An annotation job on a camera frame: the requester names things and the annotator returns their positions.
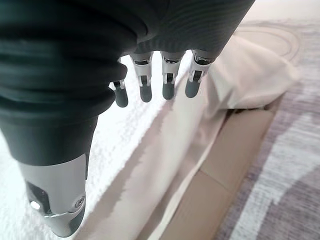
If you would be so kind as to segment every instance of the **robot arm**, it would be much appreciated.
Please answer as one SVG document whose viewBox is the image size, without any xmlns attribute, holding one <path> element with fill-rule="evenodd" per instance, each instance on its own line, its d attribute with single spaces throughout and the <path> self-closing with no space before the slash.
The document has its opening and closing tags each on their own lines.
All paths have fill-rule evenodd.
<svg viewBox="0 0 320 240">
<path fill-rule="evenodd" d="M 161 51 L 162 94 L 170 100 L 192 50 L 185 93 L 193 98 L 253 2 L 0 0 L 0 128 L 30 206 L 56 235 L 72 235 L 83 219 L 98 115 L 114 100 L 128 104 L 119 58 L 131 55 L 149 102 L 152 53 Z"/>
</svg>

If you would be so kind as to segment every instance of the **white cloth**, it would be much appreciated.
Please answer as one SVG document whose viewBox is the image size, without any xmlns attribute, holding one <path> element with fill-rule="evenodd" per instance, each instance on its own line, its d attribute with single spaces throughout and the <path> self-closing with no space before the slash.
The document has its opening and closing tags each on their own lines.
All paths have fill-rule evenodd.
<svg viewBox="0 0 320 240">
<path fill-rule="evenodd" d="M 165 217 L 150 238 L 158 239 L 214 143 L 223 120 L 223 112 L 216 114 L 217 110 L 226 106 L 260 107 L 298 79 L 285 60 L 233 37 L 201 83 L 198 96 L 188 99 L 184 87 L 190 60 L 191 53 L 187 52 L 178 76 L 183 83 L 175 100 L 165 104 L 161 57 L 156 53 L 152 60 L 153 99 L 145 104 L 140 100 L 130 59 L 123 58 L 128 66 L 125 82 L 129 105 L 122 109 L 114 104 L 99 117 L 86 183 L 86 213 L 80 231 L 69 239 L 134 240 L 181 173 L 183 177 L 175 186 L 178 191 L 172 191 L 175 197 L 167 200 L 169 208 L 163 206 Z M 157 126 L 151 126 L 157 115 Z M 0 148 L 0 236 L 6 240 L 59 239 L 28 207 L 24 181 L 3 136 Z"/>
</svg>

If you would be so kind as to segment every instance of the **gray patterned rug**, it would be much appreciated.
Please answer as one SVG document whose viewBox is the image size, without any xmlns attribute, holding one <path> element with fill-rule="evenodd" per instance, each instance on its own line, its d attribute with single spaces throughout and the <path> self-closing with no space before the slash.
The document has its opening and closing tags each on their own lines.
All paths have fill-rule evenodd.
<svg viewBox="0 0 320 240">
<path fill-rule="evenodd" d="M 301 82 L 284 96 L 214 240 L 319 240 L 320 21 L 262 25 L 300 35 Z"/>
</svg>

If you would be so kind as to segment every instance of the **silver metal part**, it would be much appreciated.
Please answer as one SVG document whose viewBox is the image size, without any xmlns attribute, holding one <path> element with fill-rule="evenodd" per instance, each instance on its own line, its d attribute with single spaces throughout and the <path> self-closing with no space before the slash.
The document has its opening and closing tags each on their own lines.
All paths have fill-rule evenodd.
<svg viewBox="0 0 320 240">
<path fill-rule="evenodd" d="M 202 57 L 197 51 L 192 52 L 193 59 L 185 87 L 185 94 L 188 98 L 194 98 L 197 95 L 203 76 L 207 74 L 211 64 L 215 60 L 213 58 Z"/>
<path fill-rule="evenodd" d="M 181 63 L 180 59 L 169 59 L 162 57 L 162 76 L 163 76 L 163 83 L 168 83 L 168 74 L 173 74 L 173 79 L 169 83 L 175 84 L 176 78 L 178 75 L 179 67 Z"/>
<path fill-rule="evenodd" d="M 126 88 L 125 80 L 113 81 L 109 86 L 109 88 L 111 88 L 113 91 L 115 91 L 118 87 L 120 89 L 125 89 Z"/>
<path fill-rule="evenodd" d="M 144 60 L 134 60 L 132 59 L 134 64 L 134 70 L 136 73 L 136 76 L 138 78 L 139 86 L 150 86 L 151 84 L 151 76 L 152 76 L 152 56 L 148 59 Z"/>
<path fill-rule="evenodd" d="M 86 155 L 49 166 L 19 162 L 19 167 L 27 184 L 30 206 L 56 235 L 72 235 L 85 211 Z"/>
</svg>

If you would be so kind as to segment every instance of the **black rubber fingertip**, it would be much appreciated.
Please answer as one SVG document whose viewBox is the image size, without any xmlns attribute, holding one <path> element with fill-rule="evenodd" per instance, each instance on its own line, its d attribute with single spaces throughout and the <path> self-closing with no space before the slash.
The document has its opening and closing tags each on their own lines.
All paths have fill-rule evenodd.
<svg viewBox="0 0 320 240">
<path fill-rule="evenodd" d="M 126 88 L 121 89 L 120 87 L 117 87 L 115 89 L 115 102 L 120 108 L 125 108 L 128 106 L 129 100 L 127 95 Z"/>
<path fill-rule="evenodd" d="M 175 85 L 172 83 L 163 84 L 162 95 L 164 99 L 171 100 L 175 96 Z"/>
<path fill-rule="evenodd" d="M 145 103 L 149 103 L 152 99 L 151 86 L 141 86 L 140 87 L 140 97 Z"/>
<path fill-rule="evenodd" d="M 188 80 L 185 86 L 185 95 L 190 99 L 194 98 L 198 94 L 199 87 L 200 82 Z"/>
<path fill-rule="evenodd" d="M 79 214 L 69 222 L 68 225 L 69 225 L 69 228 L 71 231 L 70 236 L 73 235 L 80 227 L 80 224 L 81 224 L 82 220 L 84 219 L 85 210 L 86 210 L 86 204 L 84 204 L 81 212 L 79 212 Z"/>
</svg>

